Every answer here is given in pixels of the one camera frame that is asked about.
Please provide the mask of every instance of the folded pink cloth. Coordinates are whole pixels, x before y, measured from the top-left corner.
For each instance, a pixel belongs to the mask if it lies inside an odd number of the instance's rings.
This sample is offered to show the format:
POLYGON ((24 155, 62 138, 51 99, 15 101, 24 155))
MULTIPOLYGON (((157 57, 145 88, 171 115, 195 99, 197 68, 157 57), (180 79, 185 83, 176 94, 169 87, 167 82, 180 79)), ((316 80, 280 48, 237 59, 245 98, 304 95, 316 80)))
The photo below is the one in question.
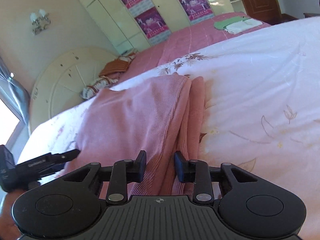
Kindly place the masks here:
MULTIPOLYGON (((203 112, 202 77, 191 81, 167 75, 123 91, 101 90, 77 136, 81 153, 67 163, 63 174, 91 162, 112 166, 145 150, 144 180, 129 184, 129 195, 183 194, 184 186, 175 181, 173 153, 181 150, 186 159, 197 158, 203 112)), ((101 198, 107 186, 104 183, 101 198)))

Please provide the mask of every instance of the pink blanket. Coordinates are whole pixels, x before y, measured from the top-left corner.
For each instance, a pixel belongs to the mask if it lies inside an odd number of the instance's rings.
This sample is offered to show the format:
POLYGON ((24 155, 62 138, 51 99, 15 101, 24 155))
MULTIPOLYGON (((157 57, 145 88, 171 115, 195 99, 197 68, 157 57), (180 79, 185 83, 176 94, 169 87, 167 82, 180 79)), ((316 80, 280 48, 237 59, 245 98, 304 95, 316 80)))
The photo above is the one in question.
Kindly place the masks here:
MULTIPOLYGON (((139 195, 188 193, 174 182, 173 153, 197 159, 204 112, 202 77, 191 81, 180 75, 150 78, 123 91, 102 90, 88 109, 77 137, 81 150, 63 174, 92 161, 112 166, 147 152, 147 168, 140 184, 128 192, 139 195)), ((108 184, 102 189, 105 198, 108 184)))
POLYGON ((231 34, 213 27, 215 22, 235 16, 247 15, 241 12, 225 13, 172 33, 168 40, 137 54, 128 71, 121 76, 119 83, 212 44, 270 26, 263 23, 239 34, 231 34))

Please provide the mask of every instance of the human hand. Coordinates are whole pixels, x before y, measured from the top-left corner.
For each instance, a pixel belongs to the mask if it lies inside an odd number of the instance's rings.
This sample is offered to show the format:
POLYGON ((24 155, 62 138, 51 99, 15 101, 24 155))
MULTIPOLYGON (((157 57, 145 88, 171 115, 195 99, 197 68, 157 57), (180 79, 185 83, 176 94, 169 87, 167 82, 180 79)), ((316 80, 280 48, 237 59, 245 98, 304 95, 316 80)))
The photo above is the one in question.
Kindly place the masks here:
POLYGON ((2 240, 16 240, 21 236, 12 217, 12 206, 23 193, 25 193, 24 190, 15 190, 2 199, 0 206, 0 238, 2 240))

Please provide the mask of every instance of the round headboard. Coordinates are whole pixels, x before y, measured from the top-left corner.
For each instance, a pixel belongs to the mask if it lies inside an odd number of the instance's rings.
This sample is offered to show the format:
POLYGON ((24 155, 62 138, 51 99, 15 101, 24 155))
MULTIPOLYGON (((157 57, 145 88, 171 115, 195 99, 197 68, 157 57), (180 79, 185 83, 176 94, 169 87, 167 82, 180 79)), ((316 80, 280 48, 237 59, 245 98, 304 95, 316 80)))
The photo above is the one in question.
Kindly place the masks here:
POLYGON ((98 77, 106 63, 116 59, 96 47, 73 49, 58 57, 39 75, 31 94, 29 132, 84 100, 82 89, 98 77))

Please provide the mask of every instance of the ribbed gray panel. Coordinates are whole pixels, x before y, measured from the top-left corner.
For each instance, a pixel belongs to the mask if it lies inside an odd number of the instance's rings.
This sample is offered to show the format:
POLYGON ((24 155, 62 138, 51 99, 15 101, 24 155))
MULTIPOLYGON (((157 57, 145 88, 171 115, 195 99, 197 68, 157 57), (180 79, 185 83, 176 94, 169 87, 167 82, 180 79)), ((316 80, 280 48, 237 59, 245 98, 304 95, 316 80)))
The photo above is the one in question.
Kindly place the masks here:
MULTIPOLYGON (((101 220, 70 240, 248 240, 225 227, 210 207, 187 196, 133 196, 123 206, 109 207, 101 220)), ((23 236, 21 240, 32 240, 23 236)), ((291 236, 286 240, 298 240, 291 236)))

